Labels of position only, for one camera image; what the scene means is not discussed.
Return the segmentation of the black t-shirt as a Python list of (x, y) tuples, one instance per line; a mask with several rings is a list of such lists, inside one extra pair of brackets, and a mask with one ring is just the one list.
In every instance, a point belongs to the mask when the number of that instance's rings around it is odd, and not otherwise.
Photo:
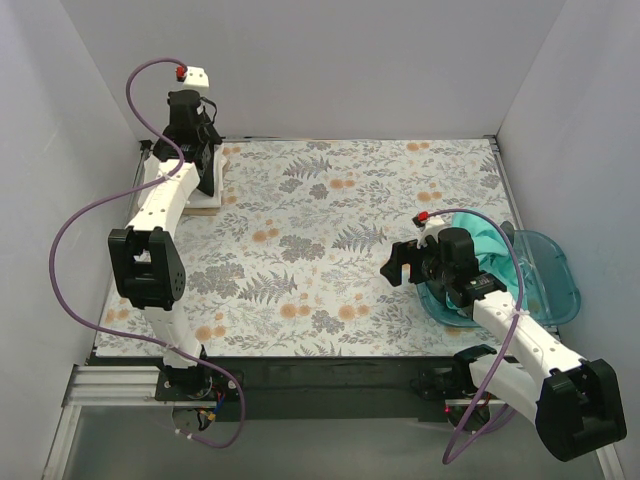
[(199, 174), (197, 189), (208, 197), (213, 197), (216, 180), (214, 173), (215, 156), (222, 147), (222, 142), (207, 141), (196, 145), (193, 154), (193, 163)]

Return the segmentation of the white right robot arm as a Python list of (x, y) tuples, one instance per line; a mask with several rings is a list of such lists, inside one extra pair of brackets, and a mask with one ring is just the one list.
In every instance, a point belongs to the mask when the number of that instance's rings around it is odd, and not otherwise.
[(380, 272), (397, 287), (405, 266), (410, 282), (426, 285), (441, 302), (452, 301), (501, 340), (517, 361), (498, 359), (488, 346), (459, 352), (452, 383), (460, 395), (471, 398), (488, 390), (526, 417), (561, 461), (626, 438), (612, 366), (585, 359), (517, 309), (504, 283), (481, 270), (469, 232), (450, 227), (421, 241), (396, 242)]

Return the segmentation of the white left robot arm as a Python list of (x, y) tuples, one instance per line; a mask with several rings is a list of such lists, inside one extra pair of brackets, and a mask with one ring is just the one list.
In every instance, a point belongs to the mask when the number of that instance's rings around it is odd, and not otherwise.
[(142, 194), (129, 224), (108, 237), (118, 293), (165, 343), (160, 369), (168, 385), (193, 400), (211, 392), (213, 377), (197, 362), (206, 351), (182, 305), (187, 274), (173, 236), (184, 209), (221, 204), (226, 160), (206, 112), (209, 104), (196, 90), (169, 93), (169, 124), (153, 147), (145, 175), (160, 183)]

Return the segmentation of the teal t-shirt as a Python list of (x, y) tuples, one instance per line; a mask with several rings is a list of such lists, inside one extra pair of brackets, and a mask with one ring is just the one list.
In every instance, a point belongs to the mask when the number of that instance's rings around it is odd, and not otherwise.
[(519, 282), (516, 269), (502, 236), (487, 220), (471, 213), (454, 213), (448, 228), (466, 230), (474, 243), (475, 257), (479, 269), (494, 275), (500, 280), (514, 298), (519, 294)]

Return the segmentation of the brown cardboard board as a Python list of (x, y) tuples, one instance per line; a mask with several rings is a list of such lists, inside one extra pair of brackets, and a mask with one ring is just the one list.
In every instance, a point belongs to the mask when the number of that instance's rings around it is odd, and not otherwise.
[(220, 208), (184, 208), (182, 214), (185, 216), (215, 216)]

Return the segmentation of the teal plastic basket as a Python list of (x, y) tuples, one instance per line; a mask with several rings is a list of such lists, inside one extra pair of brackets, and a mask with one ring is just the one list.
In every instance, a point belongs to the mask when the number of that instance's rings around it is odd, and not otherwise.
[[(531, 317), (545, 328), (571, 322), (580, 310), (581, 296), (560, 246), (530, 230), (515, 230), (513, 241), (525, 284), (523, 305)], [(480, 328), (471, 318), (442, 305), (427, 284), (418, 284), (417, 292), (423, 309), (436, 322), (454, 328)]]

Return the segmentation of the floral patterned table mat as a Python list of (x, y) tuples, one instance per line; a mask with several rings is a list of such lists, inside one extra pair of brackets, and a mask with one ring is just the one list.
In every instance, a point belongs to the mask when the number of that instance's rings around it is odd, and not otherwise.
[(190, 327), (222, 356), (448, 356), (492, 344), (439, 324), (380, 275), (413, 216), (512, 216), (487, 139), (227, 142), (222, 206), (185, 216)]

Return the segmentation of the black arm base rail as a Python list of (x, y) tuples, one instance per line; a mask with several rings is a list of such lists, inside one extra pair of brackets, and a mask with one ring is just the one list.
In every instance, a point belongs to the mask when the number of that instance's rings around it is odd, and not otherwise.
[(471, 400), (451, 356), (221, 357), (248, 420), (413, 418), (447, 420), (445, 405)]

